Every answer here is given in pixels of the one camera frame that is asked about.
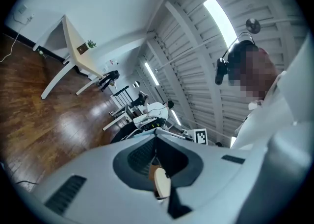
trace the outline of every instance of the black railing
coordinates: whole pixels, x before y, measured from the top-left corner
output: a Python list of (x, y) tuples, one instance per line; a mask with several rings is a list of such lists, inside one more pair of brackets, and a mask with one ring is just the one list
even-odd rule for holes
[(117, 99), (121, 107), (125, 106), (126, 104), (129, 104), (133, 102), (131, 96), (128, 94), (127, 89), (129, 86), (127, 85), (126, 87), (122, 88), (120, 91), (112, 95)]

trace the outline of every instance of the wall outlet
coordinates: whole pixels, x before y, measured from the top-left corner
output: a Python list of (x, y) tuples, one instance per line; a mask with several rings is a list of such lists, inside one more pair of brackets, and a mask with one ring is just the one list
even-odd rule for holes
[(27, 10), (27, 7), (26, 7), (25, 4), (22, 4), (22, 5), (20, 6), (20, 8), (19, 8), (19, 12), (20, 12), (21, 14), (23, 14), (26, 10)]
[(30, 15), (30, 17), (28, 18), (28, 22), (30, 22), (34, 17), (35, 17), (35, 14), (32, 13), (32, 14)]

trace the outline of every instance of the white wall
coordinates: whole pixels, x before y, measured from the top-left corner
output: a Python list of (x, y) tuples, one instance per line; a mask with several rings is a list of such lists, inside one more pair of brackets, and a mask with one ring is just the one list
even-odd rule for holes
[(126, 52), (132, 53), (132, 50), (141, 46), (147, 38), (146, 31), (136, 31), (129, 33), (122, 37), (111, 40), (110, 42), (102, 44), (100, 47), (93, 49), (93, 56), (95, 62), (102, 66), (108, 60), (119, 57), (129, 57)]
[(137, 49), (133, 49), (114, 58), (119, 64), (115, 65), (113, 68), (119, 71), (120, 77), (127, 77), (133, 73), (137, 59), (137, 52)]
[[(97, 43), (98, 51), (102, 44), (134, 32), (143, 31), (159, 0), (17, 0), (12, 12), (16, 19), (25, 23), (31, 14), (35, 17), (21, 31), (21, 35), (37, 42), (40, 36), (64, 14), (66, 14), (77, 31), (87, 41)], [(25, 4), (28, 10), (23, 17), (17, 10)], [(21, 24), (8, 15), (5, 24), (19, 31)], [(53, 53), (64, 57), (67, 54), (62, 28), (55, 30), (44, 44)]]

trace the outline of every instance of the office chair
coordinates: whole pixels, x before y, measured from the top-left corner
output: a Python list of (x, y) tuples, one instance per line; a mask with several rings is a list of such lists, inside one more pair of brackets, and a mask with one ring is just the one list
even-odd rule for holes
[(132, 133), (130, 133), (128, 136), (121, 139), (121, 141), (132, 138), (134, 135), (145, 132), (151, 129), (154, 129), (156, 127), (163, 127), (163, 125), (166, 123), (166, 119), (164, 118), (156, 118), (154, 121), (151, 121), (141, 127), (141, 129), (135, 129)]

